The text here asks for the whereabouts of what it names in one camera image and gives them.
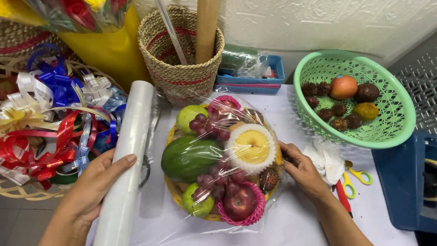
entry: fruit basket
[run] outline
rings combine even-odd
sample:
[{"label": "fruit basket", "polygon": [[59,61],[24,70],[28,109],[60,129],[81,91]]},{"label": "fruit basket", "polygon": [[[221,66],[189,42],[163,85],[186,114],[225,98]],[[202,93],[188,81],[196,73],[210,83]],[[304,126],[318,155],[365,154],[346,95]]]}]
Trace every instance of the fruit basket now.
[{"label": "fruit basket", "polygon": [[[373,102],[378,109],[377,117],[365,122],[356,129],[340,132],[324,121],[309,105],[302,92],[301,86],[306,83],[329,83],[331,80],[350,75],[359,85],[369,83],[379,90],[379,96]],[[353,144],[359,147],[384,149],[391,148],[406,141],[414,131],[416,113],[413,102],[404,87],[385,68],[376,62],[358,54],[343,50],[322,50],[313,52],[302,59],[294,74],[295,103],[302,121],[318,135],[327,139]],[[329,96],[320,99],[318,107],[331,107],[336,101],[332,99],[334,88],[331,87]],[[354,97],[341,98],[349,115],[356,104]]]},{"label": "fruit basket", "polygon": [[[261,218],[279,183],[282,154],[277,137],[248,103],[241,106],[227,95],[209,101],[179,112],[162,156],[164,179],[188,214],[251,225]],[[239,211],[239,218],[230,212],[230,204],[241,197],[248,197],[251,209]]]}]

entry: yellow scissors handle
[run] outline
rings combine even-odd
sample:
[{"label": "yellow scissors handle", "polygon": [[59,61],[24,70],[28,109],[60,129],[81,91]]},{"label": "yellow scissors handle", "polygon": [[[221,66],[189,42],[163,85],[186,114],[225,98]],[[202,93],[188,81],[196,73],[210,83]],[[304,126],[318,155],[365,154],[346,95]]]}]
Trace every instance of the yellow scissors handle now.
[{"label": "yellow scissors handle", "polygon": [[[352,175],[354,175],[358,180],[360,180],[361,181],[361,183],[363,183],[363,184],[365,184],[365,185],[371,185],[372,183],[373,183],[373,178],[372,178],[372,176],[370,175],[370,173],[368,173],[368,172],[366,172],[366,171],[355,171],[355,170],[353,170],[352,168],[349,168],[349,172],[352,174]],[[364,174],[366,177],[367,177],[367,179],[369,179],[369,181],[365,181],[362,177],[361,177],[361,175],[362,174]]]},{"label": "yellow scissors handle", "polygon": [[[355,188],[352,185],[352,182],[350,181],[350,178],[349,178],[349,176],[348,176],[348,174],[346,172],[343,173],[343,178],[344,178],[344,182],[343,182],[344,194],[346,195],[347,198],[354,199],[356,197],[357,193],[355,192]],[[346,187],[350,188],[350,190],[352,191],[352,195],[349,195],[347,193]]]}]

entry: paper roll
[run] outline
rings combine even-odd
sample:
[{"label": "paper roll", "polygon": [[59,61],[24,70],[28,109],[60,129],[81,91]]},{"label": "paper roll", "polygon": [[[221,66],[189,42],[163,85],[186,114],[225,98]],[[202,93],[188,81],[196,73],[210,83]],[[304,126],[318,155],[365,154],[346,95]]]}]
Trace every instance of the paper roll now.
[{"label": "paper roll", "polygon": [[153,86],[145,81],[132,83],[112,163],[128,154],[136,154],[138,159],[133,167],[115,181],[106,194],[94,246],[129,245],[142,159],[146,149],[153,90]]},{"label": "paper roll", "polygon": [[214,56],[219,6],[220,0],[198,0],[197,2],[196,64],[208,62]]}]

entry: right hand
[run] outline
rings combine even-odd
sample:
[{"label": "right hand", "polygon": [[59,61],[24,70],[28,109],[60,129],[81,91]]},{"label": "right hand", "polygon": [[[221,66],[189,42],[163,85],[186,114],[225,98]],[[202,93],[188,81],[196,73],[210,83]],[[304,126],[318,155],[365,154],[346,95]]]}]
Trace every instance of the right hand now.
[{"label": "right hand", "polygon": [[310,200],[323,200],[332,196],[329,187],[323,181],[311,159],[302,154],[294,144],[284,144],[279,141],[284,157],[285,171],[296,181]]}]

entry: woven basket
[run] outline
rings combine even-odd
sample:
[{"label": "woven basket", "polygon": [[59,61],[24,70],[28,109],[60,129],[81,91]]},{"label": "woven basket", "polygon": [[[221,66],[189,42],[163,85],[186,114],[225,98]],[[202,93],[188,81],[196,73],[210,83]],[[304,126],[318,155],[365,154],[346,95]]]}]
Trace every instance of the woven basket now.
[{"label": "woven basket", "polygon": [[[27,63],[28,58],[29,56],[22,56],[18,58],[0,57],[0,78],[17,75],[17,73],[20,72],[20,70],[17,69],[17,67],[21,67],[18,66],[18,64],[25,65]],[[71,61],[71,60],[66,60],[65,64],[66,64],[68,75],[71,75],[73,71],[79,74],[79,69],[85,69],[88,73],[93,73],[96,76],[107,77],[113,85],[117,86],[119,89],[123,91],[123,88],[119,84],[117,84],[113,78],[111,78],[107,74],[104,74],[102,71],[100,71],[95,67],[83,65],[79,62]],[[32,137],[29,140],[31,142],[31,145],[32,143],[33,145],[36,145],[40,141],[38,137]],[[58,187],[58,190],[56,192],[51,193],[44,190],[40,185],[40,183],[37,182],[37,180],[31,179],[26,184],[32,185],[33,189],[30,189],[29,193],[27,193],[26,190],[19,185],[16,185],[14,187],[2,188],[2,184],[6,182],[7,182],[6,178],[0,175],[0,195],[11,197],[11,198],[25,198],[26,200],[31,200],[31,201],[46,200],[52,197],[62,197],[69,189],[69,185],[56,185]]]},{"label": "woven basket", "polygon": [[[168,12],[188,64],[195,62],[197,14],[186,7]],[[212,93],[225,39],[217,28],[215,56],[206,63],[180,65],[159,11],[143,18],[138,28],[139,48],[158,92],[173,106],[198,105]]]},{"label": "woven basket", "polygon": [[32,54],[33,47],[42,43],[57,45],[66,59],[80,58],[56,34],[37,27],[0,19],[0,57],[20,57]]},{"label": "woven basket", "polygon": [[[207,107],[209,104],[202,104],[203,107]],[[270,127],[266,124],[266,122],[264,121],[264,126],[267,129],[270,129]],[[174,134],[177,131],[177,126],[176,123],[173,125],[173,127],[171,128],[168,137],[167,137],[167,142],[165,144],[165,146],[169,145],[171,143],[171,141],[174,140]],[[281,163],[282,162],[282,157],[280,160],[276,160],[276,162]],[[281,169],[279,168],[279,166],[276,166],[276,171],[278,172],[279,175],[281,175]],[[182,194],[183,191],[180,187],[180,185],[176,182],[173,182],[172,180],[170,180],[169,177],[167,177],[166,175],[164,175],[164,180],[165,183],[167,184],[167,188],[170,191],[171,196],[173,197],[173,200],[182,208],[184,209],[184,207],[182,206]],[[277,189],[278,184],[276,184],[276,186],[273,188],[273,190],[267,192],[265,194],[266,197],[266,201],[270,199],[270,197],[274,194],[274,192]],[[208,221],[220,221],[220,222],[225,222],[222,217],[219,215],[218,210],[216,209],[216,207],[214,206],[213,210],[211,211],[210,214],[202,217],[202,219],[204,220],[208,220]]]}]

